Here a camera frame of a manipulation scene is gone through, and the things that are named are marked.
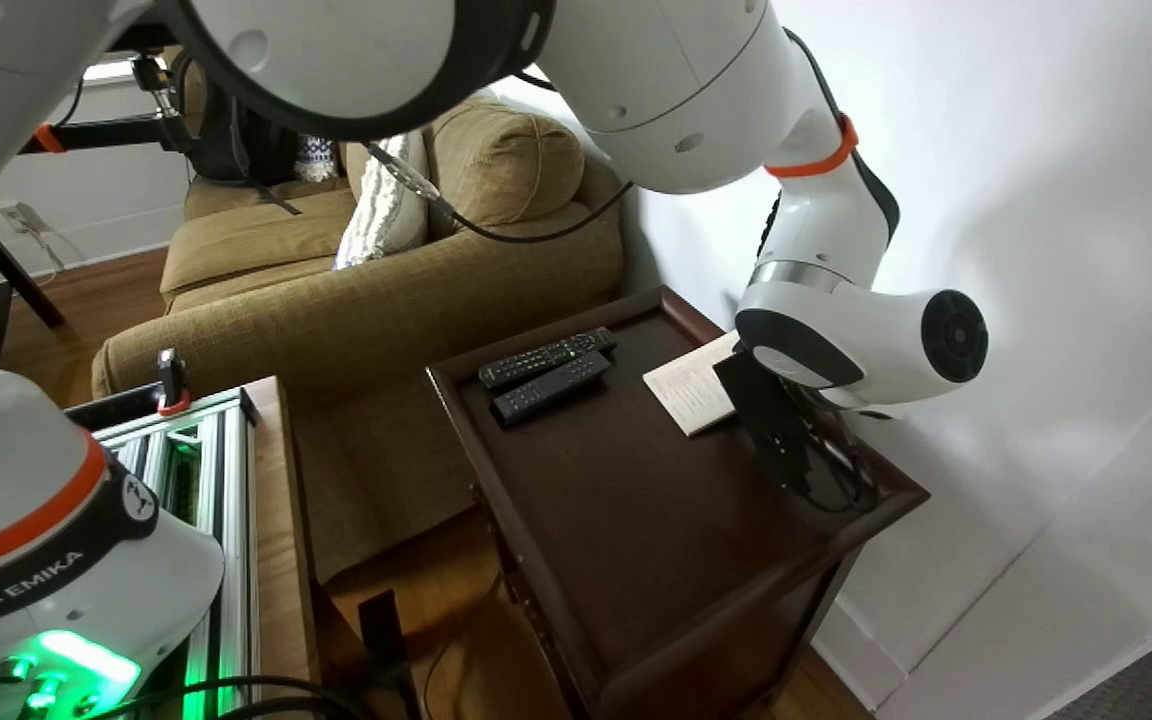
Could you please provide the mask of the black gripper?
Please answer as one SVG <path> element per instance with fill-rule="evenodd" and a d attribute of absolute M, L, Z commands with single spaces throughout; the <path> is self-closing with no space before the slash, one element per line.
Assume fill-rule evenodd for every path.
<path fill-rule="evenodd" d="M 715 376 L 780 489 L 804 489 L 804 501 L 834 517 L 876 507 L 869 472 L 844 449 L 812 436 L 810 407 L 754 353 L 734 353 Z"/>

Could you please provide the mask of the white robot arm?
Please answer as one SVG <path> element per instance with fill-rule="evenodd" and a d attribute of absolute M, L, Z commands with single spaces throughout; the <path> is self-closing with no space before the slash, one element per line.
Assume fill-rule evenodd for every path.
<path fill-rule="evenodd" d="M 0 174 L 139 18 L 162 18 L 245 108 L 306 137 L 395 137 L 541 67 L 640 189 L 775 177 L 715 380 L 768 467 L 791 482 L 827 462 L 810 392 L 842 407 L 905 405 L 983 363 L 969 295 L 874 288 L 902 205 L 768 0 L 0 0 Z"/>

